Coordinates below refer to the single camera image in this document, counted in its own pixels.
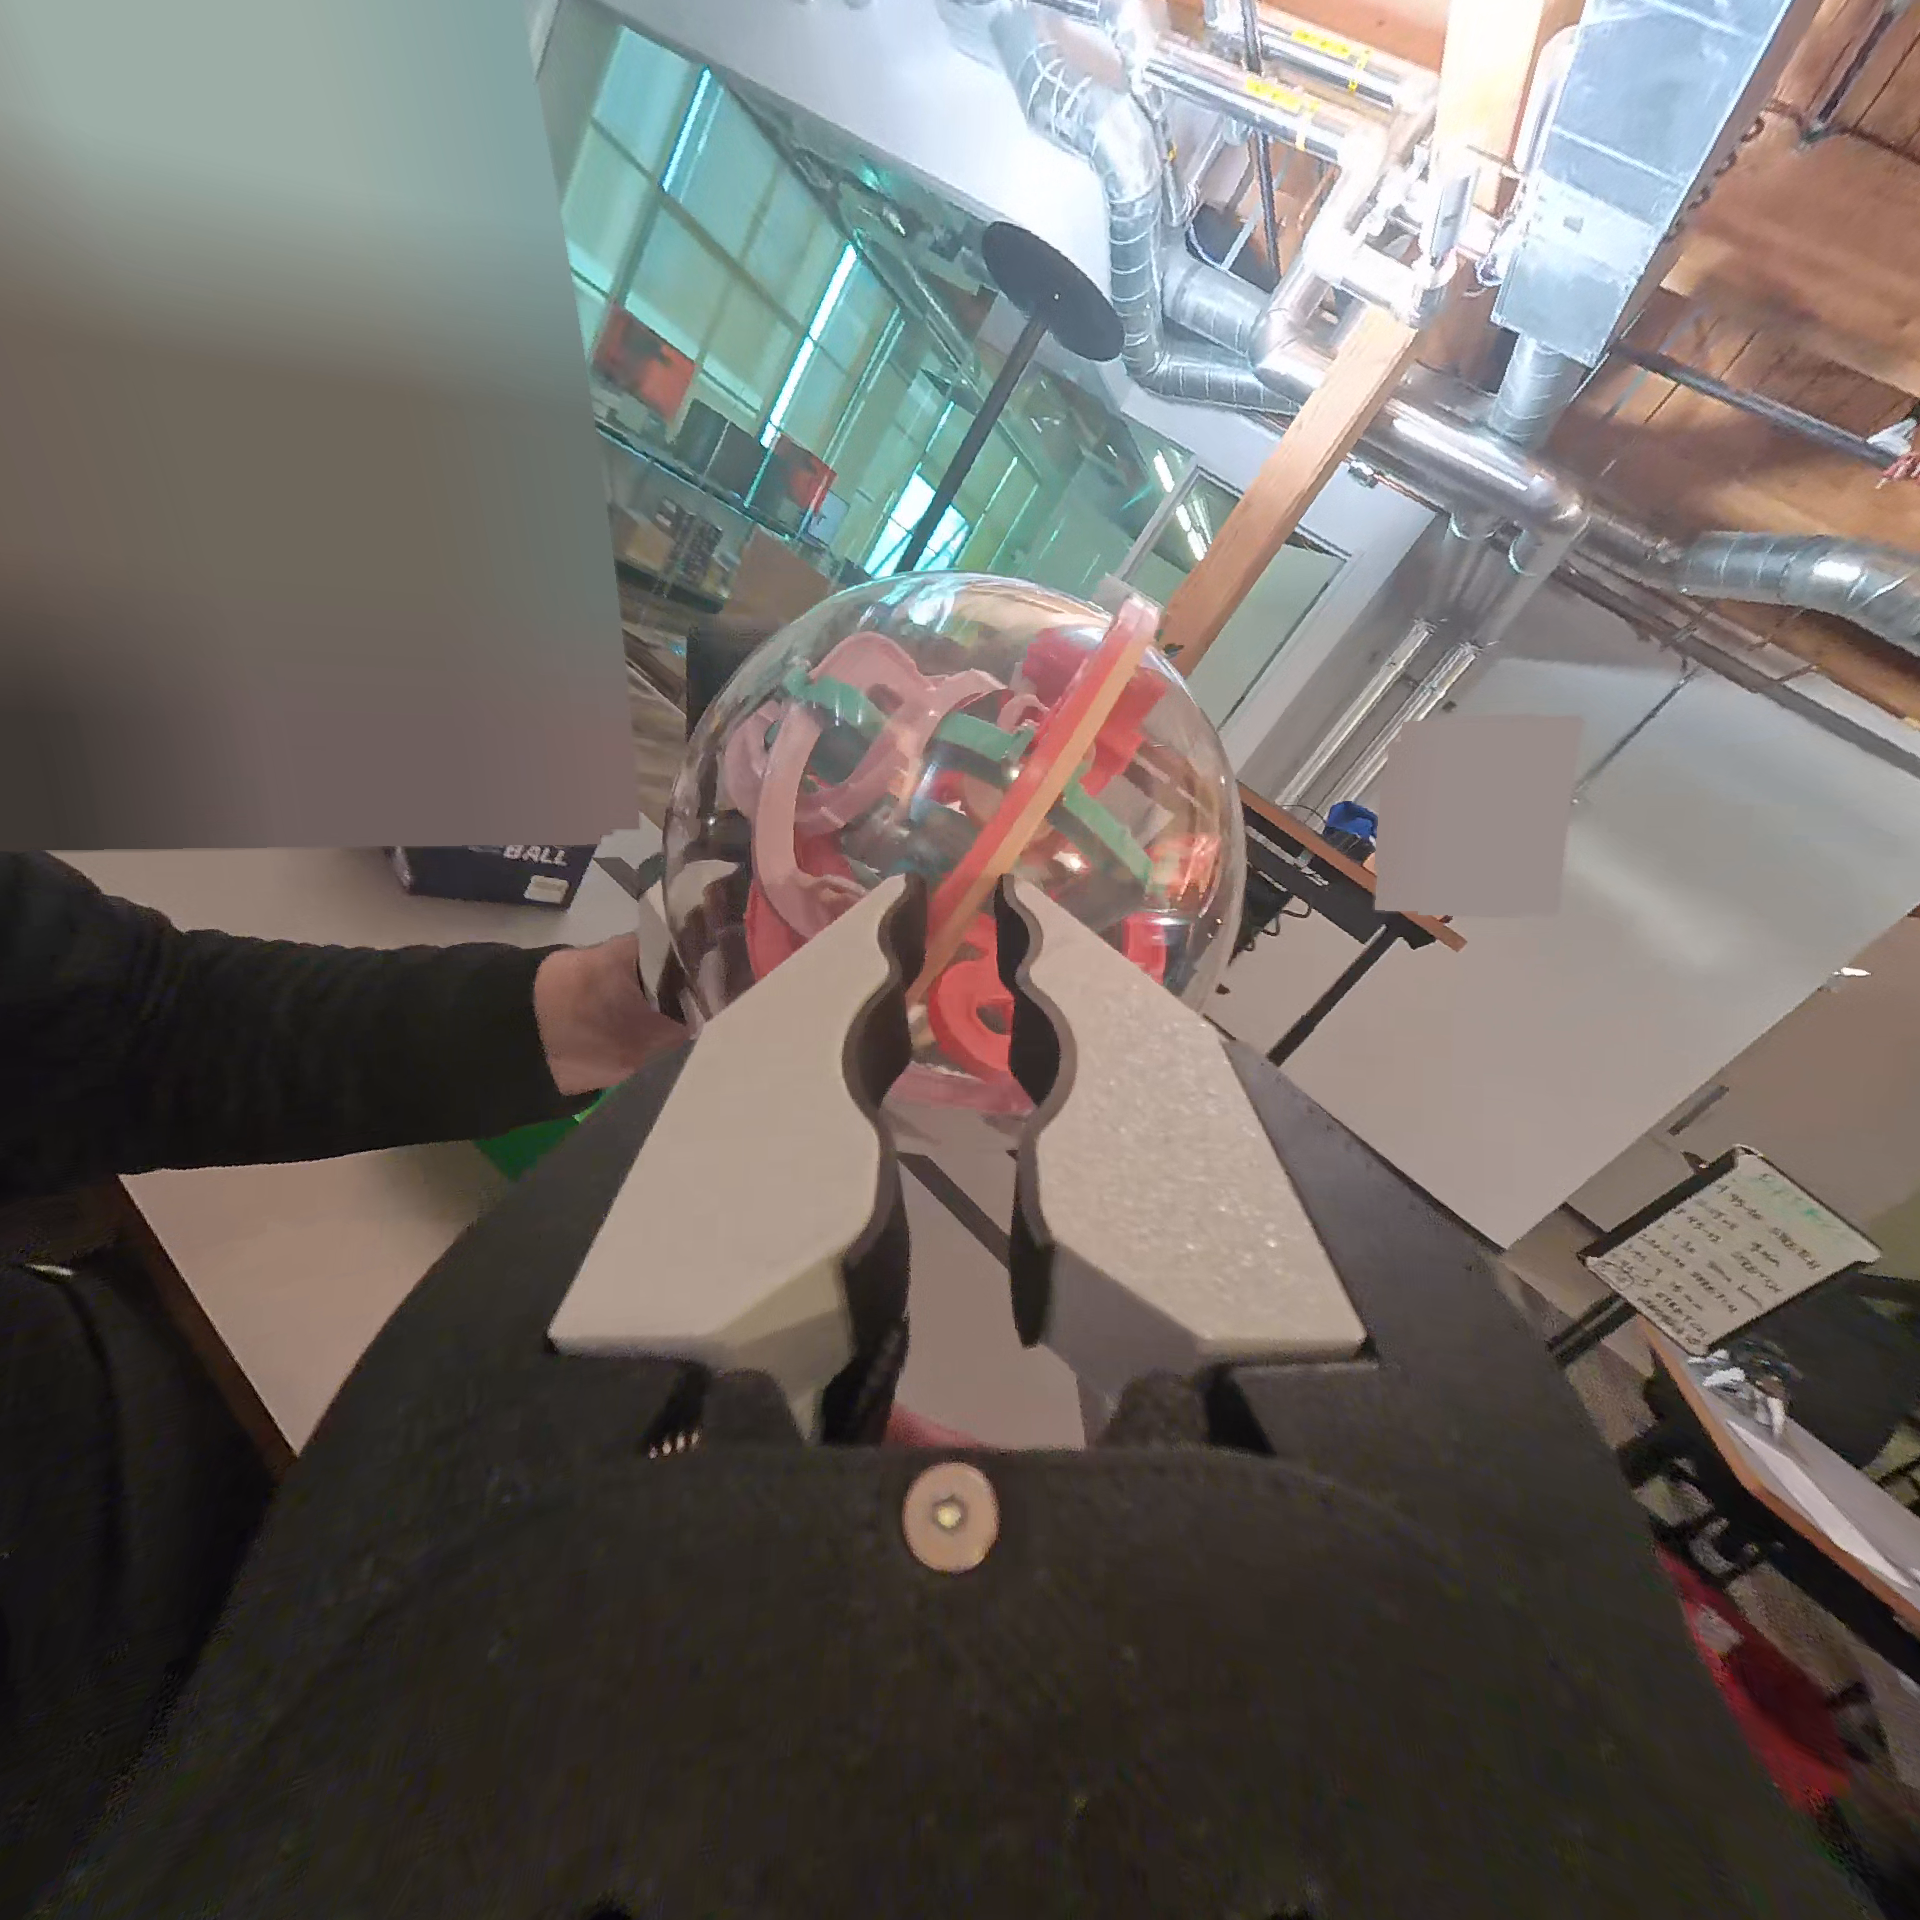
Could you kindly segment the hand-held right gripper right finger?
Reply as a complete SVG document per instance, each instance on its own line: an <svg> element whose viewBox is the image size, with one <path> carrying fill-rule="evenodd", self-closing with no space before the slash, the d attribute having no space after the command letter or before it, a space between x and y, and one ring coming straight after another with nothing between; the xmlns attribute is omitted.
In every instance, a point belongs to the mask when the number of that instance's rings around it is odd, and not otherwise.
<svg viewBox="0 0 1920 1920"><path fill-rule="evenodd" d="M1370 1369L1370 1336L1229 1042L1033 882L997 891L1014 996L1016 1330L1075 1379L1085 1447L1153 1376Z"/></svg>

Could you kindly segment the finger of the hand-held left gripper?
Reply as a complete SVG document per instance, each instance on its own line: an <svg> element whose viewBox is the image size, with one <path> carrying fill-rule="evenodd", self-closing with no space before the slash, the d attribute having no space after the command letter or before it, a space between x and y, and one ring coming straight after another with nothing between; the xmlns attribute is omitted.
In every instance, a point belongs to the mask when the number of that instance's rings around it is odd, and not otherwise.
<svg viewBox="0 0 1920 1920"><path fill-rule="evenodd" d="M666 921L666 888L651 884L637 901L639 973L648 1001L679 1027L695 1025L687 1008L687 977Z"/></svg>

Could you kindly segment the clear maze ball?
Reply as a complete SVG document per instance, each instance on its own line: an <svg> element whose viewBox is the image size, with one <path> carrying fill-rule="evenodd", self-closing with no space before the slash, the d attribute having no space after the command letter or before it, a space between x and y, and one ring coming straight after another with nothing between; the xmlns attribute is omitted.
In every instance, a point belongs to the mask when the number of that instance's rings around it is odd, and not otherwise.
<svg viewBox="0 0 1920 1920"><path fill-rule="evenodd" d="M1118 610L992 575L865 584L689 642L663 816L663 1008L718 1017L891 877L929 891L901 1100L1011 1119L995 891L1026 880L1191 1008L1232 959L1246 831L1221 739Z"/></svg>

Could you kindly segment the person's left forearm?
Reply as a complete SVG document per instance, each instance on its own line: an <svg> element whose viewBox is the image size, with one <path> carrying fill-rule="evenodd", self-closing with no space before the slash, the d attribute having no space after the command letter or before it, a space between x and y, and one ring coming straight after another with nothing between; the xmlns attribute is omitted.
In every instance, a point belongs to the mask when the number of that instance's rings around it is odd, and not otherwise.
<svg viewBox="0 0 1920 1920"><path fill-rule="evenodd" d="M574 1116L538 1032L553 951L177 929L3 855L3 1194L328 1162Z"/></svg>

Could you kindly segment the person's left hand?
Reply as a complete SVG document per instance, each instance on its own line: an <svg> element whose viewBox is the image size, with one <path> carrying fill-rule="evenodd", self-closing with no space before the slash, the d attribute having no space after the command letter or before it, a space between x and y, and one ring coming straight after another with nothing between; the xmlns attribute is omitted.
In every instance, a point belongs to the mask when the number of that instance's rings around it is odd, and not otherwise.
<svg viewBox="0 0 1920 1920"><path fill-rule="evenodd" d="M683 1023L649 999L633 930L539 959L536 1025L565 1098L608 1093L689 1040Z"/></svg>

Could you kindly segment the dark blue toy box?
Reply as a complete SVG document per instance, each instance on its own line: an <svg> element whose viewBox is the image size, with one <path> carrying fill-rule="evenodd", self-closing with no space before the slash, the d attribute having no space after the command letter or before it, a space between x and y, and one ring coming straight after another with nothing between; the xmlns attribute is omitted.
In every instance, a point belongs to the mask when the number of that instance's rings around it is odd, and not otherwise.
<svg viewBox="0 0 1920 1920"><path fill-rule="evenodd" d="M385 849L391 874L410 897L472 906L567 911L597 843L584 849Z"/></svg>

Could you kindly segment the green plastic bin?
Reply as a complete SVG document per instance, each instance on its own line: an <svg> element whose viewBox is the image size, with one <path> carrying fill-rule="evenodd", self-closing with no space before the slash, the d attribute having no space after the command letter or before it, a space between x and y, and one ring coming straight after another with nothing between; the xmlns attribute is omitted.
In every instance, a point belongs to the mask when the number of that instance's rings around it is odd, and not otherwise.
<svg viewBox="0 0 1920 1920"><path fill-rule="evenodd" d="M561 1119L527 1122L494 1136L478 1136L472 1145L504 1181L515 1184L558 1145L576 1136L606 1098L606 1093L587 1095Z"/></svg>

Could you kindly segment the wooden desk with black legs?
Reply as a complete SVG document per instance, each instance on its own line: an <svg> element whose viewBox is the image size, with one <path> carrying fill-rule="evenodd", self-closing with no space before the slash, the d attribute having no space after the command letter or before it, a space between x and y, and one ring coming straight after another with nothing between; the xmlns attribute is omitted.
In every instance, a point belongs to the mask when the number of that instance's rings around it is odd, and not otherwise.
<svg viewBox="0 0 1920 1920"><path fill-rule="evenodd" d="M1265 1055L1272 1066L1287 1066L1398 946L1423 951L1441 944L1454 953L1466 951L1469 937L1449 920L1384 911L1375 871L1333 832L1309 827L1248 785L1239 786L1239 816L1243 882L1232 961L1239 963L1265 937L1278 935L1291 907L1330 924L1358 946L1336 984Z"/></svg>

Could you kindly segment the handwritten whiteboard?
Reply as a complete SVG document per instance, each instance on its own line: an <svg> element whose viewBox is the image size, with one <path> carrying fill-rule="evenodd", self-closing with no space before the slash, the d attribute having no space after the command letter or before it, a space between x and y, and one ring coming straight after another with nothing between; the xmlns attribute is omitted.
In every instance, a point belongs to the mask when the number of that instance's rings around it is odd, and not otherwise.
<svg viewBox="0 0 1920 1920"><path fill-rule="evenodd" d="M1727 1349L1777 1311L1880 1258L1849 1218L1745 1143L1578 1255L1693 1357Z"/></svg>

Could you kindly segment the wooden side table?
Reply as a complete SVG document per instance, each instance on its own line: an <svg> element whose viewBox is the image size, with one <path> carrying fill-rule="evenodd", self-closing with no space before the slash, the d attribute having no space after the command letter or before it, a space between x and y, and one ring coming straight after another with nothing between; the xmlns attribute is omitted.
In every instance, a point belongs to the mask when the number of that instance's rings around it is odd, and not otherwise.
<svg viewBox="0 0 1920 1920"><path fill-rule="evenodd" d="M1779 1432L1752 1420L1648 1322L1640 1322L1654 1365L1675 1385L1707 1445L1749 1497L1792 1536L1883 1604L1919 1636L1919 1519L1887 1488L1824 1447L1794 1420Z"/></svg>

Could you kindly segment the person's dark clothing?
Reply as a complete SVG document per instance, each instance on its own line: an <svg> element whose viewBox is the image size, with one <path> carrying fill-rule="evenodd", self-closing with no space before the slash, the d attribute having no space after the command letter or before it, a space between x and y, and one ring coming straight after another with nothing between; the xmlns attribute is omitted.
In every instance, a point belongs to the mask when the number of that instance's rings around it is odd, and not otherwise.
<svg viewBox="0 0 1920 1920"><path fill-rule="evenodd" d="M289 1456L121 1187L6 1202L6 1917L165 1743Z"/></svg>

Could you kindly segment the black floor lamp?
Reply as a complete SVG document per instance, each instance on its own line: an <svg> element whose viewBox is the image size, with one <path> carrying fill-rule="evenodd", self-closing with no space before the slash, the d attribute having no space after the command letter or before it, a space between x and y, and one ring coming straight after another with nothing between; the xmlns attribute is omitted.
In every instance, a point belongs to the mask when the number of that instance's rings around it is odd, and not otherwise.
<svg viewBox="0 0 1920 1920"><path fill-rule="evenodd" d="M927 559L930 540L1048 338L1096 367L1111 363L1122 351L1121 311L1067 255L1039 234L1021 225L992 221L984 231L982 256L1000 296L1022 313L1025 322L923 515L904 541L895 575L907 575Z"/></svg>

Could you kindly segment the silver round ventilation ducts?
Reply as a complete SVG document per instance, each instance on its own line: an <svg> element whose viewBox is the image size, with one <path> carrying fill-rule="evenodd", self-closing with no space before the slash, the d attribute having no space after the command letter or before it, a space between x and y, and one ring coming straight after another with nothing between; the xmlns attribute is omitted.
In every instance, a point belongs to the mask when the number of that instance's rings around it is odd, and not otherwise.
<svg viewBox="0 0 1920 1920"><path fill-rule="evenodd" d="M1669 592L1833 618L1917 657L1917 555L1837 538L1713 533L1674 541L1594 517L1539 451L1594 363L1515 335L1502 386L1479 396L1417 368L1469 267L1499 265L1509 225L1479 207L1502 157L1449 124L1449 74L1270 4L1206 4L1195 40L1158 4L1048 4L1080 21L1121 85L1037 21L1033 4L944 4L950 32L1009 77L1025 121L1096 175L1110 213L1111 319L1135 385L1166 400L1305 427L1317 474L1371 458L1449 515L1430 610L1488 649L1570 554L1594 544L1625 578ZM1328 188L1278 287L1263 296L1191 256L1193 213L1169 105L1210 113L1266 177L1309 154Z"/></svg>

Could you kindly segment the wooden post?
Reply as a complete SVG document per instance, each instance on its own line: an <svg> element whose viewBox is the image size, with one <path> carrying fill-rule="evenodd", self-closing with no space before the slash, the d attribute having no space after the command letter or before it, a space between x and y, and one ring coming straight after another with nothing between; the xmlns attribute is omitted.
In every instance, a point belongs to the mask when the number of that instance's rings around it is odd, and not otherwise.
<svg viewBox="0 0 1920 1920"><path fill-rule="evenodd" d="M1421 329L1371 307L1333 352L1208 555L1166 607L1165 649L1187 680L1393 397L1421 345Z"/></svg>

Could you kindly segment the rectangular metal air duct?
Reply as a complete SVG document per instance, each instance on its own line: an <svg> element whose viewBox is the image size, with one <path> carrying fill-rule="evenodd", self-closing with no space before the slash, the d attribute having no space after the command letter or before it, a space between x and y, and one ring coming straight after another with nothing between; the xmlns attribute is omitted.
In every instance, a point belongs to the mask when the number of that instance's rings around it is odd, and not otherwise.
<svg viewBox="0 0 1920 1920"><path fill-rule="evenodd" d="M1734 161L1814 2L1590 2L1528 149L1495 324L1518 361L1597 368Z"/></svg>

